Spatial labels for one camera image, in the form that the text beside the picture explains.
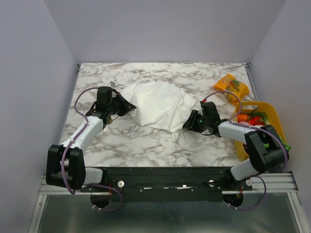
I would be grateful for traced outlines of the white t-shirt with flower print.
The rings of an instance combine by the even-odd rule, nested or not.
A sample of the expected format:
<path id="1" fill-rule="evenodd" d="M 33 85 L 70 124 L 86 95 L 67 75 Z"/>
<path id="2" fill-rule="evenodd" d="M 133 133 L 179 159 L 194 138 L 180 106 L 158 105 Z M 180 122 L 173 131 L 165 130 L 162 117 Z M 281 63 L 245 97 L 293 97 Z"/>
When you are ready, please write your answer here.
<path id="1" fill-rule="evenodd" d="M 120 93 L 137 107 L 130 116 L 138 125 L 166 130 L 174 142 L 197 103 L 181 88 L 164 81 L 132 84 Z"/>

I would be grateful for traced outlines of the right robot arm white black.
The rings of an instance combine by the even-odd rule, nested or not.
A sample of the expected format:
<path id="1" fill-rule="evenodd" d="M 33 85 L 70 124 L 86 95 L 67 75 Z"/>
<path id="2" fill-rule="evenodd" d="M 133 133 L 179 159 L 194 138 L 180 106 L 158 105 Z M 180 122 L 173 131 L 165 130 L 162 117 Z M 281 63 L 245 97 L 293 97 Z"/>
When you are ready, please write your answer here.
<path id="1" fill-rule="evenodd" d="M 221 119 L 213 102 L 201 102 L 201 113 L 193 110 L 183 125 L 196 133 L 208 131 L 209 135 L 230 138 L 246 145 L 249 158 L 229 169 L 224 186 L 235 190 L 241 180 L 285 166 L 289 154 L 272 125 L 246 126 L 231 119 Z"/>

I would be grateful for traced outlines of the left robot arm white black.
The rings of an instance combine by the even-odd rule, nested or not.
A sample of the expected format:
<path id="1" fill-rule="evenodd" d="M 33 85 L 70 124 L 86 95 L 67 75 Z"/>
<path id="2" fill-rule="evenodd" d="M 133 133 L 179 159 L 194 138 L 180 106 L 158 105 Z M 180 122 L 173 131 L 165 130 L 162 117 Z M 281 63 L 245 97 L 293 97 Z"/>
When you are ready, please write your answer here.
<path id="1" fill-rule="evenodd" d="M 109 86 L 98 87 L 96 101 L 91 108 L 86 113 L 76 111 L 84 118 L 82 125 L 62 144 L 53 144 L 48 149 L 46 183 L 64 187 L 71 194 L 85 185 L 91 185 L 98 192 L 104 191 L 108 180 L 103 177 L 103 169 L 86 167 L 84 152 L 113 121 L 113 115 L 122 117 L 135 109 L 136 106 L 117 90 Z"/>

